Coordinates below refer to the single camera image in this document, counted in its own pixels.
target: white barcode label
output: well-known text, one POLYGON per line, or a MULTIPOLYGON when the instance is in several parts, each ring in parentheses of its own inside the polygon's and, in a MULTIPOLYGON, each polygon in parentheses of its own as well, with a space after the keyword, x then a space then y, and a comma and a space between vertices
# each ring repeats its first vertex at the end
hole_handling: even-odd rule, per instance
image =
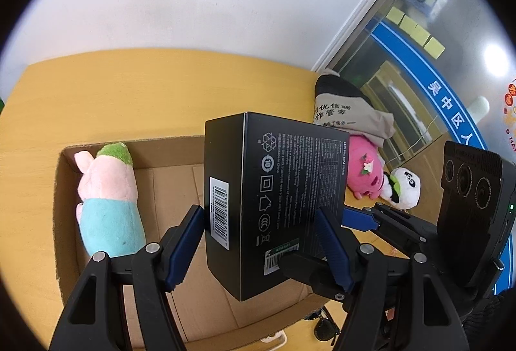
POLYGON ((210 177, 210 233, 229 250, 229 184, 210 177))
POLYGON ((296 239, 295 242, 298 243, 293 245, 293 242, 288 242, 284 245, 281 245, 274 249, 270 249, 267 252, 265 252, 265 264, 263 267, 263 275, 269 275, 274 271, 280 269, 280 258, 287 252, 290 252, 292 250, 299 250, 299 239, 296 239))

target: metal screw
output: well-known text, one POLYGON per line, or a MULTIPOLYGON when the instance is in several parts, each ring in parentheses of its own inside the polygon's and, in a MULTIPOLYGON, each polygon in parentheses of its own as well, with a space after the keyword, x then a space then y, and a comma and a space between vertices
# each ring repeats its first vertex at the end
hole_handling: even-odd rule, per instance
POLYGON ((366 255, 370 255, 374 251, 375 251, 375 248, 373 247, 373 245, 370 245, 369 243, 363 243, 362 245, 360 245, 360 252, 362 252, 366 255))
POLYGON ((424 253, 418 252, 414 254, 414 260, 419 262, 420 264, 424 264, 426 262, 426 255, 424 253))
POLYGON ((149 244, 145 247, 145 250, 146 250, 148 253, 158 252, 158 251, 159 251, 159 243, 156 243, 156 242, 149 243, 149 244))
POLYGON ((95 262, 100 262, 102 261, 104 258, 106 257, 106 253, 105 252, 102 252, 101 250, 98 251, 98 252, 95 252, 94 255, 92 256, 93 260, 95 262))

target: recycling symbol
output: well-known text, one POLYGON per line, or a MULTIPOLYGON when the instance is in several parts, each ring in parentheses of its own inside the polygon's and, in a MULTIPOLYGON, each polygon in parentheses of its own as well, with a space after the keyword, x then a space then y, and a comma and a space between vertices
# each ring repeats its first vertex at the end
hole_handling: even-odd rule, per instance
POLYGON ((262 137, 262 147, 267 153, 276 148, 276 138, 272 133, 265 133, 262 137))

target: cardboard box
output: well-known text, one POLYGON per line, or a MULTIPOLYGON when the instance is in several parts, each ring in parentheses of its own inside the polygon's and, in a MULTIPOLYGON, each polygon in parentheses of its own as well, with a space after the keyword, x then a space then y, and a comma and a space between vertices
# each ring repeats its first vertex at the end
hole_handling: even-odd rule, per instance
POLYGON ((315 211, 344 205, 349 134, 246 112, 206 122, 204 203, 208 268, 238 300, 286 278, 280 258, 323 258, 315 211))
MULTIPOLYGON (((60 155, 54 194, 56 272, 65 302, 89 257, 75 220, 81 173, 74 153, 93 155, 106 143, 66 148, 60 155)), ((192 204, 203 204, 204 137, 127 141, 138 186, 138 208, 147 242, 157 242, 180 223, 192 204)), ((143 348, 131 286, 124 286, 127 322, 134 349, 143 348)), ((240 303, 227 293, 206 265, 201 240, 185 281, 167 294, 177 327, 189 350, 228 350, 268 336, 321 307, 326 299, 307 286, 286 283, 240 303)))

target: stuffed animal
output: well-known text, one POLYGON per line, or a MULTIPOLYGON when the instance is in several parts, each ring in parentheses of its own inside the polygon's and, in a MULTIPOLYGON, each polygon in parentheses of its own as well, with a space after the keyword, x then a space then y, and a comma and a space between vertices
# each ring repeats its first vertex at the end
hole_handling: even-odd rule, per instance
POLYGON ((383 162, 378 150, 365 136, 349 136, 347 184, 357 200, 378 198, 383 186, 383 162))
POLYGON ((89 255, 101 250, 110 257, 130 255, 145 246, 144 227, 136 207, 138 190, 133 159, 124 143, 104 146, 96 155, 74 155, 84 174, 77 191, 82 203, 76 217, 89 255))
POLYGON ((389 175, 384 172, 380 196, 394 208, 407 210, 417 206, 421 194, 421 180, 406 168, 396 168, 389 175))

